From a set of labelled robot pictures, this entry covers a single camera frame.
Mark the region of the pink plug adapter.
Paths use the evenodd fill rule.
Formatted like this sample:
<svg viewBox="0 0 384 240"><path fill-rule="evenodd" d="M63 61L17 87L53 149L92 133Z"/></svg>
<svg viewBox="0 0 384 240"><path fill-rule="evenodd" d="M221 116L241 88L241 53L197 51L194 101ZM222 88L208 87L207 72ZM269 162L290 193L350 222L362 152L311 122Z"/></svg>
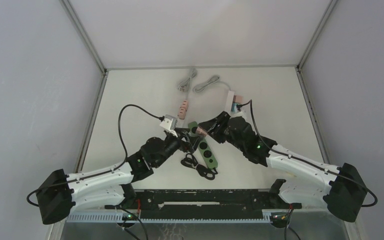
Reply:
<svg viewBox="0 0 384 240"><path fill-rule="evenodd" d="M180 105L181 108L184 108L184 109L187 109L189 107L189 102L187 100L184 100L181 105Z"/></svg>
<svg viewBox="0 0 384 240"><path fill-rule="evenodd" d="M197 135L200 135L200 136L203 136L203 137L206 137L208 135L208 133L202 129L201 127L197 127L196 130L195 130L195 133Z"/></svg>
<svg viewBox="0 0 384 240"><path fill-rule="evenodd" d="M178 113L177 113L177 118L180 120L184 120L187 114L187 109L185 108L179 108Z"/></svg>
<svg viewBox="0 0 384 240"><path fill-rule="evenodd" d="M242 104L244 102L242 95L234 95L233 96L233 102L235 104Z"/></svg>

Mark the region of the white power strip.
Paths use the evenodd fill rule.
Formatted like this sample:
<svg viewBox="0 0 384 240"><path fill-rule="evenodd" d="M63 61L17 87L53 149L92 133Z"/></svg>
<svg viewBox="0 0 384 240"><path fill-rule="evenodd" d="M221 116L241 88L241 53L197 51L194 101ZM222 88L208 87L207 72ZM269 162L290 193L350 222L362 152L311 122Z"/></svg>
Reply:
<svg viewBox="0 0 384 240"><path fill-rule="evenodd" d="M183 100L177 113L177 128L183 128L185 124L185 119L187 116L187 111L189 108L189 101L187 99Z"/></svg>
<svg viewBox="0 0 384 240"><path fill-rule="evenodd" d="M229 90L229 91L227 92L227 97L226 97L226 101L225 101L224 110L225 110L227 113L229 113L229 114L231 113L232 104L234 103L234 102L233 102L234 95L235 95L235 92L232 91L232 90Z"/></svg>

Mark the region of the green power strip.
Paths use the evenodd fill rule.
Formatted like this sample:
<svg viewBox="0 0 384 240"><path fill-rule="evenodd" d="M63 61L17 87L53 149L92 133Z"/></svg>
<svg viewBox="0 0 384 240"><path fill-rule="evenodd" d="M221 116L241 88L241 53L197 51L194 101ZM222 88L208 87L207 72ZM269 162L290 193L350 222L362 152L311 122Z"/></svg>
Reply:
<svg viewBox="0 0 384 240"><path fill-rule="evenodd" d="M199 150L202 159L206 164L206 167L209 169L217 169L218 162L212 149L210 148L210 145L208 144L206 138L202 134L198 133L198 123L196 121L192 121L188 123L187 126L193 137L200 137L200 141L197 145L197 150Z"/></svg>

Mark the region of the teal plug adapter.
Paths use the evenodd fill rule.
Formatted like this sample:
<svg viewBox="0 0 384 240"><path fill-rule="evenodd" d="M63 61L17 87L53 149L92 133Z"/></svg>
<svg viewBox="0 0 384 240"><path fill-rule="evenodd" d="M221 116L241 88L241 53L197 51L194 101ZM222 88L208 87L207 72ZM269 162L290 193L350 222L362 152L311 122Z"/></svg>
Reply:
<svg viewBox="0 0 384 240"><path fill-rule="evenodd" d="M237 112L237 110L238 110L237 104L236 104L236 103L233 103L233 104L231 105L231 112Z"/></svg>

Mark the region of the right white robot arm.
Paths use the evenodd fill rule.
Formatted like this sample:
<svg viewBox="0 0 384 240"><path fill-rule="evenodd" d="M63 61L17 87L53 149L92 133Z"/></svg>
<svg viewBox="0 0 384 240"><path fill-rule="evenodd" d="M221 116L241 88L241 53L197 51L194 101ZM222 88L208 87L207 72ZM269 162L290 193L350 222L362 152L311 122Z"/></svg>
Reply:
<svg viewBox="0 0 384 240"><path fill-rule="evenodd" d="M211 137L219 144L229 143L254 164L277 169L292 175L278 179L272 185L269 203L275 208L285 204L301 204L327 209L338 219L354 223L367 195L366 186L357 168L349 163L342 166L327 164L292 152L275 140L264 137L243 116L231 116L223 111L213 119L200 122L197 132Z"/></svg>

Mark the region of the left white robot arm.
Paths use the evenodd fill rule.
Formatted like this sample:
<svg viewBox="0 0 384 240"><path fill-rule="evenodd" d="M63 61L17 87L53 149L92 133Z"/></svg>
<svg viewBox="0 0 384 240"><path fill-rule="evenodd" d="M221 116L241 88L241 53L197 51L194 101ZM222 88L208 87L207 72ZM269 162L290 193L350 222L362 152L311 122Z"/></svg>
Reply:
<svg viewBox="0 0 384 240"><path fill-rule="evenodd" d="M41 221L51 225L69 214L105 205L133 207L137 196L128 185L154 173L176 151L193 153L203 135L187 128L176 128L177 136L166 133L165 139L149 138L140 149L121 163L98 170L66 174L53 171L35 192Z"/></svg>

